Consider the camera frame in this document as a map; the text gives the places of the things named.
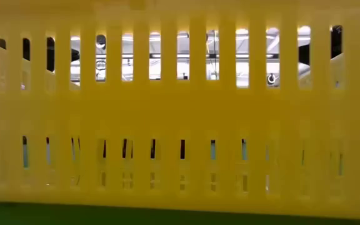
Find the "yellow slotted plastic basket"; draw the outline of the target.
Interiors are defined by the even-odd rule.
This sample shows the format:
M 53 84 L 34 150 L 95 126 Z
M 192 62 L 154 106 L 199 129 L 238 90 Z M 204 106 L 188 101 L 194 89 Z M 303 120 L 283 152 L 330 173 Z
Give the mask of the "yellow slotted plastic basket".
M 0 0 L 0 202 L 360 219 L 360 0 Z

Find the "green table mat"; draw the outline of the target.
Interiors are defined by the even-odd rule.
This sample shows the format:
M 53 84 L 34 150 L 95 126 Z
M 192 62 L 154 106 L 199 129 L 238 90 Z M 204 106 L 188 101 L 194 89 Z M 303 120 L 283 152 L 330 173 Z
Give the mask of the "green table mat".
M 360 225 L 360 219 L 6 202 L 0 225 Z

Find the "linear ceiling light strip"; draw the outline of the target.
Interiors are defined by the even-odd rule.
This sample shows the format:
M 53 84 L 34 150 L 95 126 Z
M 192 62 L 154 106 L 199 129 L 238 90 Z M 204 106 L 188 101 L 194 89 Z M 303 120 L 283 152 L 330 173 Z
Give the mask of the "linear ceiling light strip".
M 189 59 L 190 58 L 190 54 L 177 54 L 176 57 L 178 59 Z M 220 55 L 219 54 L 206 54 L 206 58 L 209 59 L 214 59 L 214 58 L 219 58 Z M 124 59 L 132 59 L 134 58 L 133 54 L 122 54 L 122 58 Z M 161 58 L 161 54 L 149 54 L 149 58 L 150 59 L 160 59 Z M 249 54 L 236 54 L 235 55 L 236 59 L 248 59 L 249 58 Z M 279 54 L 266 54 L 266 58 L 268 59 L 278 59 L 279 58 Z

